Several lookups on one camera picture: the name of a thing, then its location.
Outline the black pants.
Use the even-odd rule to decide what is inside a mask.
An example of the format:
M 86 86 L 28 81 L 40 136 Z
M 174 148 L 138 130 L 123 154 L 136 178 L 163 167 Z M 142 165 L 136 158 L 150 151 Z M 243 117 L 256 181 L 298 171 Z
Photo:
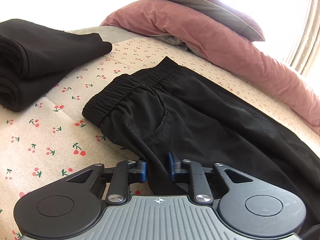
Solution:
M 82 114 L 112 143 L 143 158 L 154 194 L 182 194 L 168 154 L 211 167 L 223 163 L 299 196 L 303 239 L 319 239 L 319 157 L 295 133 L 169 58 L 116 77 Z

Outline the cherry print bed sheet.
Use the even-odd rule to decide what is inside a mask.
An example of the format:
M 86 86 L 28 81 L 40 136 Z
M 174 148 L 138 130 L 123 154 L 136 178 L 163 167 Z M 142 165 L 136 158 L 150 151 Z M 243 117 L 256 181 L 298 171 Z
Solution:
M 284 104 L 193 53 L 153 38 L 133 38 L 73 70 L 25 111 L 1 109 L 1 239 L 20 238 L 13 210 L 25 194 L 95 163 L 112 167 L 135 158 L 86 121 L 82 109 L 114 78 L 154 67 L 164 57 L 250 103 L 319 153 L 319 135 Z

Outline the pink duvet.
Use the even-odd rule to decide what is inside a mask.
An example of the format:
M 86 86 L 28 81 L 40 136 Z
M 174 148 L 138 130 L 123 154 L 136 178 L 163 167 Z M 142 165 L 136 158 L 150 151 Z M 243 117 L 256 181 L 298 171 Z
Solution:
M 139 0 L 112 12 L 102 25 L 145 36 L 174 36 L 204 59 L 285 103 L 319 132 L 319 96 L 300 75 L 201 12 L 166 0 Z

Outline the grey mattress edge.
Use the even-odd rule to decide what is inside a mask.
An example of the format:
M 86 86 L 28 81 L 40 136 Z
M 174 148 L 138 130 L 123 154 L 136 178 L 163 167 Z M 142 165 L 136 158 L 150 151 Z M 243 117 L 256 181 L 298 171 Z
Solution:
M 99 27 L 90 27 L 90 28 L 79 29 L 79 30 L 69 30 L 68 33 L 73 33 L 78 35 L 97 33 L 100 35 L 103 41 L 107 41 L 112 44 L 130 40 L 132 38 L 140 37 L 139 34 L 132 33 L 130 31 L 127 31 L 119 27 L 112 27 L 112 26 L 99 26 Z

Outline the folded black garment stack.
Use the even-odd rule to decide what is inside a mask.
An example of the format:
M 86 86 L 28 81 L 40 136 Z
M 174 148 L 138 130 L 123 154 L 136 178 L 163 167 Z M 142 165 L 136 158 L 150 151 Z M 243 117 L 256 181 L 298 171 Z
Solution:
M 1 105 L 20 112 L 74 68 L 108 54 L 110 42 L 20 19 L 1 22 Z

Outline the beige curtain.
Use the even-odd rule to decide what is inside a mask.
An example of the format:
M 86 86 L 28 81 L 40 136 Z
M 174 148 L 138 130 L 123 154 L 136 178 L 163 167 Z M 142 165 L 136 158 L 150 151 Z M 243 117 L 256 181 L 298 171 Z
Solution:
M 312 0 L 303 36 L 290 66 L 306 75 L 319 53 L 319 0 Z

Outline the pink grey pillow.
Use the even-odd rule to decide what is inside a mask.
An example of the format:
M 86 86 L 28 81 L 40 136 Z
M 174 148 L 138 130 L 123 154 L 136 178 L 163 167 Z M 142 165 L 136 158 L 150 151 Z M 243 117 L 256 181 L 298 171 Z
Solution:
M 265 41 L 264 33 L 253 18 L 220 0 L 167 0 L 197 10 L 232 29 L 250 41 Z

